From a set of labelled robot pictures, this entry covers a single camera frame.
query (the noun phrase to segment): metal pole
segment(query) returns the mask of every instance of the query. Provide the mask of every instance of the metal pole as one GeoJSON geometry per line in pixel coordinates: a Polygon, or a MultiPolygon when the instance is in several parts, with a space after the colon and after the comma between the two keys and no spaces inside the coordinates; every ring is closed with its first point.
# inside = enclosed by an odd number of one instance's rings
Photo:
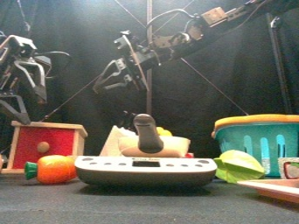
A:
{"type": "MultiPolygon", "coordinates": [[[[146,23],[152,20],[152,18],[153,18],[153,1],[146,0],[146,23]]],[[[152,40],[152,34],[153,34],[153,31],[152,31],[152,26],[150,26],[150,27],[148,27],[148,30],[146,30],[146,40],[148,41],[152,40]]],[[[152,69],[149,69],[146,71],[145,78],[146,78],[146,86],[148,86],[148,91],[145,92],[145,113],[148,115],[150,115],[152,114],[152,96],[153,96],[152,69]]]]}
{"type": "Polygon", "coordinates": [[[276,68],[276,74],[280,84],[280,91],[282,96],[282,102],[284,102],[284,112],[290,115],[293,113],[292,111],[292,104],[289,100],[289,91],[286,87],[285,82],[285,70],[284,70],[284,64],[282,64],[282,56],[281,51],[278,47],[278,39],[277,39],[277,32],[278,29],[278,17],[273,17],[269,13],[265,15],[266,18],[266,24],[268,24],[268,33],[273,48],[273,55],[274,55],[274,68],[276,68]]]}

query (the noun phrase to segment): toy orange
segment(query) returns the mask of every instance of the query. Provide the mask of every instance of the toy orange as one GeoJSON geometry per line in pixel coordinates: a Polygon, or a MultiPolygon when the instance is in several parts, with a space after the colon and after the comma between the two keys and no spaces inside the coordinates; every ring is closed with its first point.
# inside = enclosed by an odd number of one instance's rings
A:
{"type": "Polygon", "coordinates": [[[63,183],[77,177],[71,157],[50,155],[41,157],[37,163],[23,165],[25,179],[37,178],[46,185],[63,183]]]}

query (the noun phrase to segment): wooden block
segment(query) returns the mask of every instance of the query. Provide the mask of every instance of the wooden block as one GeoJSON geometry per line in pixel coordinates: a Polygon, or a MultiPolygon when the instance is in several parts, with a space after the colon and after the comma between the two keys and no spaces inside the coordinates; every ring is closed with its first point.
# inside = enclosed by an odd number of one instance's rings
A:
{"type": "Polygon", "coordinates": [[[11,148],[6,168],[2,173],[23,173],[25,162],[35,163],[49,155],[81,156],[83,140],[87,136],[78,124],[31,122],[14,126],[11,148]]]}

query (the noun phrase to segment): toy vegetable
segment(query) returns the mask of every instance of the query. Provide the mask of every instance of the toy vegetable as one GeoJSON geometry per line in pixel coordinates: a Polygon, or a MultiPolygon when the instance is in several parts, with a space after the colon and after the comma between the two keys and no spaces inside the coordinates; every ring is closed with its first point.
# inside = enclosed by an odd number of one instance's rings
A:
{"type": "Polygon", "coordinates": [[[264,177],[265,169],[244,151],[226,150],[213,161],[217,165],[216,177],[228,183],[236,184],[240,180],[264,177]]]}
{"type": "Polygon", "coordinates": [[[63,183],[77,176],[74,160],[58,155],[41,157],[37,163],[25,163],[23,174],[25,179],[35,177],[46,185],[63,183]]]}

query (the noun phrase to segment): display screen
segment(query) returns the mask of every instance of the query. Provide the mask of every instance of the display screen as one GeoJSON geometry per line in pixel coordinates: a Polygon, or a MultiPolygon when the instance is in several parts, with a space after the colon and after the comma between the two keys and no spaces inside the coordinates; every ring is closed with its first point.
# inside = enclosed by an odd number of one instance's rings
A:
{"type": "Polygon", "coordinates": [[[133,161],[133,166],[137,166],[137,167],[160,167],[160,163],[157,161],[133,161]]]}

